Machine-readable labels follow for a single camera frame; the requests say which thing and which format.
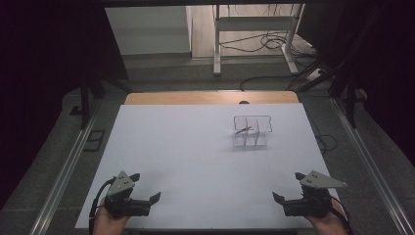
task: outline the metal bracket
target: metal bracket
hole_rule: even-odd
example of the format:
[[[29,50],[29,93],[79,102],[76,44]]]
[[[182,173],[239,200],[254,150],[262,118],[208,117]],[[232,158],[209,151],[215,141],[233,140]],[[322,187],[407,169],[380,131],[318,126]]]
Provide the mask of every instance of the metal bracket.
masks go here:
[[[107,196],[117,194],[119,192],[125,191],[134,187],[134,182],[131,178],[124,172],[120,172],[114,183],[111,185],[108,190]]]

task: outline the cable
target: cable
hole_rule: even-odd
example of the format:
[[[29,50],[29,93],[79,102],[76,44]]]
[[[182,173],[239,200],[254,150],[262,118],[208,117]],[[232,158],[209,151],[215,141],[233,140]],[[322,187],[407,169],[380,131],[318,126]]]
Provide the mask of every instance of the cable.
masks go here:
[[[95,210],[98,208],[98,200],[100,199],[101,193],[103,192],[105,187],[107,187],[108,185],[113,184],[115,180],[116,180],[116,177],[114,177],[114,178],[108,180],[107,182],[105,182],[103,184],[103,186],[101,186],[100,190],[98,191],[97,196],[95,197],[95,199],[92,203],[91,211],[89,212],[89,234],[90,235],[92,235],[94,233]]]
[[[351,229],[351,226],[350,226],[350,221],[348,220],[349,219],[349,217],[345,217],[344,215],[342,215],[339,211],[337,211],[335,208],[333,208],[333,206],[331,206],[331,207],[327,207],[323,202],[321,202],[319,199],[317,199],[317,198],[315,198],[314,196],[312,196],[312,195],[309,195],[309,194],[304,194],[304,195],[306,195],[307,197],[309,197],[310,199],[312,199],[315,203],[317,203],[317,204],[320,204],[320,206],[322,207],[322,208],[324,208],[324,209],[326,209],[327,211],[329,211],[329,212],[331,212],[333,215],[335,215],[341,222],[342,222],[342,225],[343,225],[343,227],[344,227],[344,229],[345,229],[345,231],[346,231],[346,233],[347,233],[347,235],[353,235],[353,230]],[[336,199],[336,198],[334,198],[333,196],[331,196],[330,195],[330,197],[332,198],[332,199],[334,199],[334,200],[336,200],[337,202],[339,202],[339,200],[338,199]],[[346,208],[345,208],[345,206],[343,206],[343,204],[341,204],[340,202],[339,202],[339,204],[342,206],[342,208],[343,208],[343,211],[346,213]]]
[[[318,129],[317,124],[315,123],[315,121],[313,120],[313,118],[311,118],[311,115],[310,115],[308,109],[306,109],[304,107],[304,110],[305,110],[305,113],[307,114],[308,119],[310,120],[311,124],[314,125],[315,131],[317,132],[317,134],[314,135],[315,136],[315,139],[317,140],[317,144],[319,145],[319,147],[320,147],[320,144],[322,145],[322,148],[320,148],[321,155],[324,155],[324,154],[326,154],[329,151],[335,150],[338,147],[338,140],[333,135],[330,135],[330,134],[324,134],[323,135],[323,134],[321,134],[320,130]],[[326,141],[324,141],[324,138],[327,138],[327,137],[328,138],[331,138],[335,142],[335,145],[333,147],[331,147],[331,148],[329,148],[328,145],[327,145],[327,143],[326,143]]]

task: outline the white board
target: white board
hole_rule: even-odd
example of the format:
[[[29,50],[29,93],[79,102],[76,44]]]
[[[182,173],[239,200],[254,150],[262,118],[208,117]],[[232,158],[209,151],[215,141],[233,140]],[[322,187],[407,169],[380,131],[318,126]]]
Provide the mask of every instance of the white board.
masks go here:
[[[267,145],[234,147],[234,116],[271,116]],[[99,188],[121,170],[141,174],[131,198],[161,192],[126,227],[162,230],[309,228],[285,217],[272,191],[299,199],[295,172],[329,175],[302,104],[121,106],[76,228],[88,227]]]

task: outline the hand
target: hand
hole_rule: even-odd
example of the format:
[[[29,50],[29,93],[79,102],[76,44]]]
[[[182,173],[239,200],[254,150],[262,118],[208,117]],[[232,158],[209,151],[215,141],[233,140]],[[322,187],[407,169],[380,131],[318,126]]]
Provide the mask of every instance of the hand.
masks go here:
[[[105,200],[95,213],[93,235],[120,235],[130,217],[114,218],[104,207]]]
[[[345,216],[340,204],[332,199],[333,208]],[[305,216],[305,218],[311,223],[311,225],[317,230],[319,235],[346,235],[346,230],[342,224],[342,221],[329,212],[325,217],[318,218],[313,216]]]

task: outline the metal rail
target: metal rail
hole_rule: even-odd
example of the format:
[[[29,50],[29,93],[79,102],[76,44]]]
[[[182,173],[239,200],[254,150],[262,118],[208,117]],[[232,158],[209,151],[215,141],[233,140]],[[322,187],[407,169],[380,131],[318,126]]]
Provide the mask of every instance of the metal rail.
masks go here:
[[[366,148],[363,140],[361,139],[357,129],[352,128],[350,123],[347,121],[346,116],[344,115],[345,109],[342,103],[337,99],[332,99],[334,106],[336,107],[339,118],[341,119],[343,126],[354,145],[360,159],[362,160],[363,165],[365,166],[369,176],[371,177],[376,189],[378,190],[379,195],[384,201],[387,210],[391,214],[392,220],[396,225],[396,228],[399,230],[402,235],[413,235],[414,230],[409,223],[407,215],[397,200],[396,195],[393,193],[389,187],[387,181],[382,176],[379,168],[376,163],[373,161],[372,156],[369,150]]]
[[[42,209],[40,210],[39,215],[34,221],[29,234],[46,234],[46,231],[49,228],[49,224],[51,223],[55,211],[58,208],[59,202],[61,201],[65,189],[68,186],[68,182],[79,159],[79,156],[82,153],[82,149],[85,145],[88,135],[91,132],[92,126],[94,125],[96,116],[101,107],[101,103],[101,100],[95,100],[92,104],[91,118],[86,123],[85,128],[79,132],[79,135],[76,138],[76,142],[70,150],[68,158],[62,166],[61,171],[59,172],[58,177],[56,178],[56,181],[51,191],[49,192],[49,195],[46,198]]]

